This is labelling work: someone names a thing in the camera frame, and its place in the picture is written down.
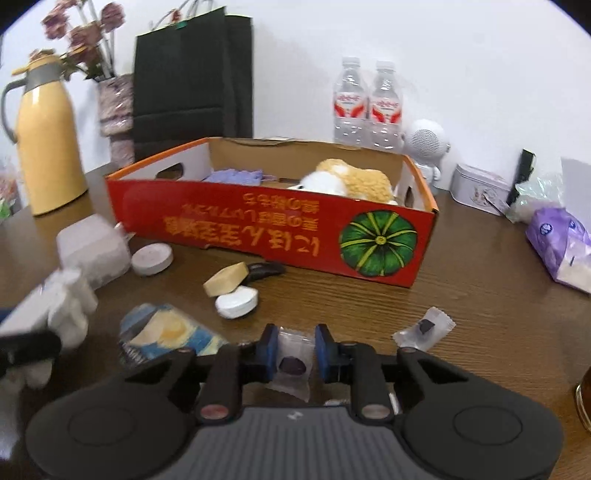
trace flower vase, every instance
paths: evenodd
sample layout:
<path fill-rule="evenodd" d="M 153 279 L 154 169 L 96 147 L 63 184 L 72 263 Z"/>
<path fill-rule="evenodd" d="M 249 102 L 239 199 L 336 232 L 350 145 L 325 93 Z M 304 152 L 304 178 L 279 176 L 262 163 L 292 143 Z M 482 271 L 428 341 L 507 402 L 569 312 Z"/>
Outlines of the flower vase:
<path fill-rule="evenodd" d="M 111 163 L 119 168 L 134 162 L 134 86 L 131 74 L 99 82 L 100 134 L 111 142 Z"/>

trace candy wrapper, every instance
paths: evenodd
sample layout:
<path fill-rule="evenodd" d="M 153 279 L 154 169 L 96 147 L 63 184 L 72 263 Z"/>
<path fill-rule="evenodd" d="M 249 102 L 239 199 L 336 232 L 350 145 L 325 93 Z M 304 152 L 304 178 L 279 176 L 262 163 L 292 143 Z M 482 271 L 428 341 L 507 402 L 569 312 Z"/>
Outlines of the candy wrapper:
<path fill-rule="evenodd" d="M 213 355 L 225 343 L 172 305 L 137 306 L 123 318 L 119 333 L 121 360 L 131 367 L 185 346 L 197 355 Z"/>
<path fill-rule="evenodd" d="M 267 388 L 308 402 L 308 381 L 314 365 L 314 340 L 301 332 L 281 327 L 277 342 L 277 373 Z"/>
<path fill-rule="evenodd" d="M 581 222 L 563 208 L 542 208 L 525 234 L 556 282 L 591 293 L 591 239 Z"/>
<path fill-rule="evenodd" d="M 411 327 L 396 332 L 392 338 L 399 347 L 409 346 L 426 352 L 456 326 L 445 312 L 431 307 L 423 318 Z"/>

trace purple package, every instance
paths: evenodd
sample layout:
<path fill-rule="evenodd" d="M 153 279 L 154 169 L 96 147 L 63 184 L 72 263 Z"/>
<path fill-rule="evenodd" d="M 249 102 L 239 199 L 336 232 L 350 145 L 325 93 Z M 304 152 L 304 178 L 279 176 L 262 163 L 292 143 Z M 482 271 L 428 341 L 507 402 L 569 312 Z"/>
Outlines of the purple package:
<path fill-rule="evenodd" d="M 536 210 L 525 235 L 554 280 L 591 293 L 591 239 L 563 208 Z"/>
<path fill-rule="evenodd" d="M 203 181 L 211 183 L 230 183 L 234 185 L 244 185 L 246 187 L 258 187 L 263 181 L 262 170 L 248 171 L 235 170 L 228 168 L 226 170 L 216 170 Z"/>

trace yellow thermos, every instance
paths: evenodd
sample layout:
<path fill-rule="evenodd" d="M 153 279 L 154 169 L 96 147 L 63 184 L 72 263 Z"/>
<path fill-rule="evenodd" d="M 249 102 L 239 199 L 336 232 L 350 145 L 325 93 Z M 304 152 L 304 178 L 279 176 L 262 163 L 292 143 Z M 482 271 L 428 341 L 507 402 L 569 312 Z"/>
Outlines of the yellow thermos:
<path fill-rule="evenodd" d="M 12 75 L 26 73 L 2 92 L 1 119 L 8 138 L 16 143 L 22 176 L 33 215 L 51 212 L 86 190 L 80 164 L 72 103 L 62 85 L 60 59 L 47 54 Z M 6 119 L 6 94 L 25 87 L 16 131 Z"/>

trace orange cardboard box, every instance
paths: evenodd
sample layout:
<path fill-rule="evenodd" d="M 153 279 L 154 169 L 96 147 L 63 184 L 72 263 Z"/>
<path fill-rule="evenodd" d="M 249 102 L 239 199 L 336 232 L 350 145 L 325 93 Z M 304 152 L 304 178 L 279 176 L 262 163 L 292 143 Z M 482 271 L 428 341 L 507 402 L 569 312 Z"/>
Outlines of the orange cardboard box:
<path fill-rule="evenodd" d="M 400 205 L 286 189 L 327 158 L 383 171 Z M 201 181 L 223 168 L 278 180 Z M 107 186 L 117 220 L 137 235 L 403 287 L 417 276 L 437 218 L 405 155 L 322 142 L 205 138 L 119 170 Z"/>

